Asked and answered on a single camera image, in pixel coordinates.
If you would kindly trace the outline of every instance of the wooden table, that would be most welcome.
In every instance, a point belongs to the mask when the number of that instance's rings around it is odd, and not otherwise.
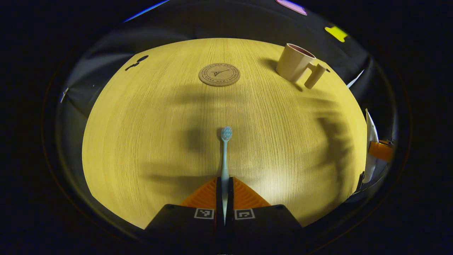
[[[282,51],[253,40],[197,39],[131,58],[105,86],[85,129],[92,195],[145,228],[164,204],[181,203],[219,175],[219,132],[229,125],[230,175],[270,204],[286,205],[305,226],[344,202],[365,166],[363,114],[331,68],[311,90],[303,86],[308,74],[297,83],[280,77]],[[198,72],[219,62],[236,66],[239,81],[202,83]]]

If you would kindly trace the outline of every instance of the round coaster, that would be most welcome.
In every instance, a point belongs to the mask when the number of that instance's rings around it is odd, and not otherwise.
[[[200,80],[211,86],[228,86],[239,80],[239,70],[226,63],[215,63],[205,66],[198,74]]]

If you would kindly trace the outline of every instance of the toothbrush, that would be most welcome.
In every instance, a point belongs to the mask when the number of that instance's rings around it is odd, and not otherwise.
[[[231,127],[226,126],[222,129],[222,140],[223,140],[223,166],[222,166],[222,176],[221,176],[221,186],[222,186],[222,205],[223,205],[223,224],[226,224],[227,221],[227,204],[228,204],[228,181],[230,180],[230,175],[228,174],[227,167],[227,146],[228,140],[231,139],[233,135],[233,130]]]

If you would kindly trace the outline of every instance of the orange object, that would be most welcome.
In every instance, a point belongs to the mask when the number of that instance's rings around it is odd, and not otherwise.
[[[233,184],[234,210],[270,206],[270,204],[266,200],[264,200],[264,198],[258,195],[258,193],[252,190],[252,188],[239,181],[235,177],[233,177]]]
[[[216,186],[217,177],[199,187],[181,203],[181,206],[216,209]]]
[[[393,147],[380,142],[370,142],[368,153],[376,158],[390,162],[393,156]]]

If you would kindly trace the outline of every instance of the mug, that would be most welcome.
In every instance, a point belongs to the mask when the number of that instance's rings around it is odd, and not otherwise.
[[[305,82],[307,88],[313,88],[326,71],[326,67],[312,64],[316,57],[309,51],[294,44],[286,44],[275,69],[277,73],[291,82],[297,82],[307,69],[312,71]]]

